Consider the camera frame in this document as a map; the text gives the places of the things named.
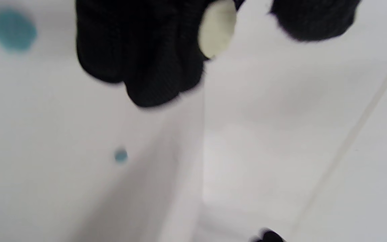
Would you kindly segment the person's right hand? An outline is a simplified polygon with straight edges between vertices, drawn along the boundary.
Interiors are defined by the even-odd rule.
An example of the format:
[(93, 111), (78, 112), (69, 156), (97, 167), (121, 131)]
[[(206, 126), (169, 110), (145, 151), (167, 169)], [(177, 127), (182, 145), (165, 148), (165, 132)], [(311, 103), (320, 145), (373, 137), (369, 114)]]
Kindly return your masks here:
[(286, 242), (278, 233), (271, 229), (264, 229), (250, 240), (251, 242)]

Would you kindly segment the person's left hand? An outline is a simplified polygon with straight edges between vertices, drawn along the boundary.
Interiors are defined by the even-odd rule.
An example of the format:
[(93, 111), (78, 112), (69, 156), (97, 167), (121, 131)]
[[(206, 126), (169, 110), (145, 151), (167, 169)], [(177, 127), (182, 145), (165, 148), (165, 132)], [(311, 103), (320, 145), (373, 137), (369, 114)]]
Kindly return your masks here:
[(225, 51), (243, 0), (77, 0), (76, 48), (94, 78), (124, 83), (141, 108), (166, 104), (201, 81)]

